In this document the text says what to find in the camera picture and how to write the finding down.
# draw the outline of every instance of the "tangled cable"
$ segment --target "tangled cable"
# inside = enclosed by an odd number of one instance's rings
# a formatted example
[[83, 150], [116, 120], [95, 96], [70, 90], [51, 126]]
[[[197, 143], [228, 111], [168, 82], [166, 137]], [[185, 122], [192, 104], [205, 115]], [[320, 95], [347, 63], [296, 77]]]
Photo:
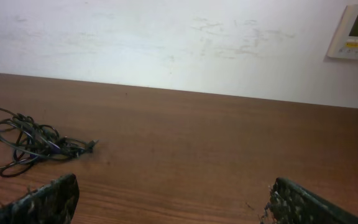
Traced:
[[[38, 162], [45, 160], [68, 161], [80, 155], [93, 152], [93, 147], [98, 141], [88, 143], [73, 139], [60, 138], [59, 132], [52, 126], [37, 124], [30, 116], [14, 114], [9, 110], [0, 108], [0, 111], [9, 113], [12, 118], [0, 121], [0, 125], [6, 124], [11, 128], [0, 129], [0, 141], [9, 145], [12, 150], [12, 162], [0, 166], [1, 177], [15, 177], [28, 171]], [[2, 133], [18, 130], [19, 136], [16, 142], [10, 142], [2, 136]], [[15, 174], [4, 174], [4, 171], [16, 166], [25, 165], [26, 167]]]

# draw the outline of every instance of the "wooden desk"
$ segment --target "wooden desk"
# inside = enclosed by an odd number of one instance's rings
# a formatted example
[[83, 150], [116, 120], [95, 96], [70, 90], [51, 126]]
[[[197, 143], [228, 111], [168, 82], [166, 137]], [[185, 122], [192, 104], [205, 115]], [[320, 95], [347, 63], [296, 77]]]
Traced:
[[73, 172], [73, 223], [258, 223], [282, 176], [358, 215], [356, 109], [3, 74], [0, 107], [100, 139], [94, 154], [0, 177], [2, 203]]

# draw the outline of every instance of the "scuff mark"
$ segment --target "scuff mark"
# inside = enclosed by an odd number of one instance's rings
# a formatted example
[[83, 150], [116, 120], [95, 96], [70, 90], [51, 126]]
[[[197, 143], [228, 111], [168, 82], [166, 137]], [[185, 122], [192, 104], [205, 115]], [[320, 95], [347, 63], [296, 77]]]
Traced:
[[248, 48], [248, 47], [250, 47], [249, 45], [242, 45], [242, 46], [240, 46], [240, 49], [244, 49], [244, 48]]
[[13, 32], [0, 30], [0, 39], [11, 41], [26, 41], [27, 37], [39, 37], [36, 32], [28, 32], [24, 29], [16, 29]]
[[86, 36], [86, 37], [95, 37], [96, 36], [94, 34], [90, 34], [90, 33], [87, 33], [87, 32], [80, 32], [79, 34], [82, 35], [82, 36]]
[[263, 38], [263, 34], [262, 34], [262, 32], [260, 30], [253, 29], [253, 31], [254, 31], [254, 34], [255, 34], [256, 38], [258, 38], [258, 39]]
[[254, 20], [254, 19], [249, 19], [249, 20], [246, 20], [244, 21], [243, 25], [244, 26], [256, 26], [257, 25], [257, 21]]
[[288, 38], [291, 38], [291, 39], [293, 39], [293, 38], [295, 38], [296, 37], [296, 34], [284, 34], [286, 37], [288, 37]]
[[31, 36], [31, 37], [42, 37], [44, 35], [43, 32], [32, 32], [32, 33], [27, 33], [27, 35]]
[[246, 202], [246, 205], [249, 209], [251, 209], [252, 211], [255, 211], [255, 209], [252, 206], [250, 206], [247, 202]]
[[209, 31], [207, 31], [206, 33], [207, 34], [212, 34], [212, 35], [219, 35], [219, 36], [222, 36], [222, 37], [229, 37], [230, 36], [229, 34], [217, 34], [217, 33], [209, 32]]
[[19, 15], [16, 15], [14, 17], [14, 21], [16, 21], [16, 22], [25, 22], [25, 21], [27, 21], [27, 19], [21, 18]]
[[227, 59], [235, 59], [235, 57], [230, 57], [230, 56], [223, 56], [222, 54], [224, 53], [224, 51], [218, 51], [218, 52], [215, 52], [215, 57], [218, 57], [218, 58], [227, 58]]
[[241, 49], [238, 49], [234, 52], [235, 54], [250, 54], [250, 55], [253, 55], [253, 56], [258, 56], [258, 53], [255, 53], [255, 52], [251, 52], [249, 50], [241, 50]]
[[71, 56], [71, 55], [84, 55], [84, 54], [96, 54], [97, 52], [65, 52], [65, 53], [57, 53], [57, 54], [50, 54], [50, 55], [40, 55], [43, 58], [50, 58], [50, 57], [64, 57], [64, 56]]
[[221, 26], [223, 25], [222, 23], [217, 23], [217, 24], [205, 24], [205, 26], [200, 26], [200, 27], [192, 27], [196, 30], [200, 30], [200, 31], [203, 31], [203, 29], [205, 28], [212, 28], [212, 27], [216, 27], [216, 26]]
[[201, 17], [196, 17], [196, 18], [194, 18], [194, 20], [195, 20], [195, 21], [200, 21], [200, 22], [208, 22], [207, 19], [201, 18]]
[[233, 48], [233, 47], [215, 47], [215, 49], [222, 49], [222, 50], [238, 50], [237, 48]]
[[133, 44], [133, 43], [114, 43], [115, 46], [128, 47], [131, 49], [139, 49], [139, 50], [163, 50], [164, 46], [152, 45], [152, 44]]

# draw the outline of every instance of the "control panel button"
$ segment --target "control panel button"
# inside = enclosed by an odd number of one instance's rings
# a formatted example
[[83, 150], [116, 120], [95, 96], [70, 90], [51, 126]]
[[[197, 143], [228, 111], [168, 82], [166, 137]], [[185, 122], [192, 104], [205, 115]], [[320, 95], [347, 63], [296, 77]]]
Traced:
[[346, 43], [346, 47], [358, 47], [358, 43]]

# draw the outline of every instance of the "thermostat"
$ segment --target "thermostat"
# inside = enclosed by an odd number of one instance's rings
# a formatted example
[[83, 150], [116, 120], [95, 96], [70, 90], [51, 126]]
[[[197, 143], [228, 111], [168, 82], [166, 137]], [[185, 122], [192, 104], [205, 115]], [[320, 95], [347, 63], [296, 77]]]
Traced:
[[327, 56], [358, 59], [358, 5], [346, 7]]

